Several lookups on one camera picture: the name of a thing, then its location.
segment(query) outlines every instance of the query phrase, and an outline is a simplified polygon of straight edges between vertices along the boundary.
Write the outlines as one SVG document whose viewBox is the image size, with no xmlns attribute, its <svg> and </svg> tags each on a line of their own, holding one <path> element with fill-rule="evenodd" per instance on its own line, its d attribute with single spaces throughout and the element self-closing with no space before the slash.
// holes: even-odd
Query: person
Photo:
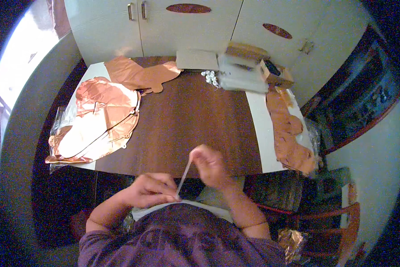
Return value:
<svg viewBox="0 0 400 267">
<path fill-rule="evenodd" d="M 92 211 L 79 266 L 285 266 L 264 214 L 226 173 L 221 154 L 200 145 L 190 159 L 202 181 L 223 194 L 234 223 L 181 203 L 170 175 L 143 174 Z M 164 203 L 128 233 L 115 233 L 132 207 Z"/>
</svg>

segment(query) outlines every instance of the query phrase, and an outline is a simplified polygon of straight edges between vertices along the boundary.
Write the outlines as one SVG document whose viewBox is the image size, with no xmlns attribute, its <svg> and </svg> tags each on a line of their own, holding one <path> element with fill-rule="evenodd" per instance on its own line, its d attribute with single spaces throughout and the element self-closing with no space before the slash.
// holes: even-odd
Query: cardboard box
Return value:
<svg viewBox="0 0 400 267">
<path fill-rule="evenodd" d="M 199 50 L 176 51 L 176 67 L 197 72 L 219 70 L 216 53 Z"/>
<path fill-rule="evenodd" d="M 269 72 L 268 68 L 265 66 L 265 62 L 261 60 L 259 63 L 262 69 L 262 78 L 265 82 L 272 84 L 274 86 L 278 86 L 281 88 L 289 89 L 295 83 L 293 81 L 292 74 L 290 74 L 289 70 L 283 66 L 275 65 L 278 70 L 281 72 L 280 76 L 274 75 Z"/>
<path fill-rule="evenodd" d="M 259 63 L 262 59 L 269 58 L 269 54 L 262 48 L 255 47 L 249 44 L 241 44 L 230 41 L 225 54 L 237 56 L 248 60 L 254 60 Z"/>
</svg>

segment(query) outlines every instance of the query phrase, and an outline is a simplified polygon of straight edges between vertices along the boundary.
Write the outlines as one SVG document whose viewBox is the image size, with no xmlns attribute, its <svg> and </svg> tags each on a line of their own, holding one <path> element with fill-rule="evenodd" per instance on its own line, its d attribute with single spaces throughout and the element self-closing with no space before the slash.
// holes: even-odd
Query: wooden chair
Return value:
<svg viewBox="0 0 400 267">
<path fill-rule="evenodd" d="M 348 215 L 348 226 L 338 229 L 302 229 L 301 221 L 320 220 L 342 214 Z M 358 202 L 340 210 L 328 211 L 321 214 L 291 215 L 289 219 L 294 220 L 296 228 L 307 232 L 309 238 L 304 248 L 303 255 L 310 257 L 338 257 L 340 267 L 343 267 L 354 249 L 360 224 L 360 204 Z"/>
</svg>

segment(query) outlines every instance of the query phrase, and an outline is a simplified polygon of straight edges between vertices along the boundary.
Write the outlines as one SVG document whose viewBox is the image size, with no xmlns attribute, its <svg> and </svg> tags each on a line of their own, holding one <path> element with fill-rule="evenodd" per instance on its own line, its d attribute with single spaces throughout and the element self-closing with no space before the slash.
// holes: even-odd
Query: cabinet door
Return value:
<svg viewBox="0 0 400 267">
<path fill-rule="evenodd" d="M 143 56 L 139 34 L 138 8 L 122 0 L 65 0 L 75 41 L 87 66 L 115 56 Z"/>
<path fill-rule="evenodd" d="M 145 18 L 141 18 L 144 2 Z M 138 0 L 142 47 L 145 56 L 176 56 L 178 49 L 225 51 L 237 21 L 242 1 L 222 0 Z M 207 13 L 178 13 L 166 10 L 170 5 L 196 4 L 205 6 L 176 6 L 176 9 Z"/>
<path fill-rule="evenodd" d="M 311 40 L 314 47 L 292 67 L 291 88 L 302 107 L 336 73 L 366 30 L 367 11 L 357 1 L 334 1 Z"/>
<path fill-rule="evenodd" d="M 324 0 L 244 1 L 232 40 L 263 48 L 273 62 L 290 66 L 327 7 L 328 1 Z"/>
</svg>

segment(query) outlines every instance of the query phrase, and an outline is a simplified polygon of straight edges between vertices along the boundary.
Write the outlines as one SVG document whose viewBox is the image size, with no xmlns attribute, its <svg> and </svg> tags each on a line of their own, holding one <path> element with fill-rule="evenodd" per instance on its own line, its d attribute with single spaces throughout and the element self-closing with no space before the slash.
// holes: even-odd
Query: clear plastic bag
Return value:
<svg viewBox="0 0 400 267">
<path fill-rule="evenodd" d="M 316 158 L 316 169 L 318 169 L 319 162 L 321 161 L 321 157 L 319 156 L 320 140 L 321 140 L 320 127 L 316 122 L 310 119 L 304 118 L 304 120 L 305 120 L 305 125 L 307 126 L 308 135 L 313 145 L 314 157 Z"/>
<path fill-rule="evenodd" d="M 50 129 L 50 136 L 56 134 L 56 132 L 68 125 L 72 125 L 75 119 L 76 110 L 74 112 L 73 108 L 69 105 L 68 107 L 60 106 L 56 112 L 55 122 Z M 53 147 L 49 146 L 50 155 L 53 155 Z M 55 170 L 68 165 L 69 163 L 50 163 L 50 173 L 53 173 Z"/>
</svg>

